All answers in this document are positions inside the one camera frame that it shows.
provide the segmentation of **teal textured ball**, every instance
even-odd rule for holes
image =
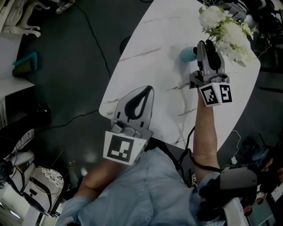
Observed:
[[[194,54],[194,47],[186,47],[180,52],[180,59],[183,62],[192,62],[196,60],[197,56]]]

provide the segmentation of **person's left arm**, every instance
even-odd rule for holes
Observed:
[[[97,199],[101,192],[119,175],[125,165],[106,160],[83,179],[74,198],[64,203],[62,213],[56,226],[66,226],[70,223],[80,223],[78,214],[81,209]]]

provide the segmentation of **shirt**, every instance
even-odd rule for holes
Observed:
[[[213,172],[200,183],[204,187]],[[143,152],[101,194],[89,201],[74,197],[64,203],[56,226],[71,222],[82,226],[222,226],[225,220],[199,222],[201,197],[188,188],[172,160],[160,149]]]

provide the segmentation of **marble tabletop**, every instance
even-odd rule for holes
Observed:
[[[154,0],[112,75],[99,108],[102,116],[113,118],[122,97],[151,85],[154,103],[149,129],[154,132],[153,137],[185,148],[187,136],[195,125],[198,100],[197,90],[188,87],[189,74],[198,67],[196,61],[181,62],[179,53],[208,38],[198,20],[201,6],[197,0]],[[233,103],[214,107],[218,149],[240,118],[260,69],[255,55],[245,68],[231,64],[227,57],[224,60]]]

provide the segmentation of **floor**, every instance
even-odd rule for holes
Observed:
[[[38,53],[38,71],[27,79],[35,84],[31,89],[35,101],[50,105],[51,126],[55,126],[98,109],[109,74],[84,14],[71,7],[57,15],[56,4],[44,3],[52,8],[36,11],[30,20],[30,24],[41,27],[42,36],[24,36],[18,58],[32,51]],[[150,4],[139,0],[81,0],[77,4],[87,13],[112,73],[120,58],[121,41],[133,33]],[[282,82],[270,84],[274,77]],[[259,90],[262,84],[280,86],[282,75],[259,74],[235,130],[242,138],[260,132],[266,143],[274,145],[283,125],[283,99],[282,94]],[[102,161],[104,134],[109,129],[110,121],[97,112],[77,118],[66,127],[41,133],[29,148],[36,153],[38,162],[50,166],[60,154],[55,147],[64,147],[64,153],[56,161],[57,166],[76,161],[78,170],[80,167],[90,170]],[[237,142],[238,136],[232,132],[218,152],[221,166],[237,151]],[[171,145],[169,148],[175,156],[183,152]],[[191,167],[188,156],[183,165],[185,170]]]

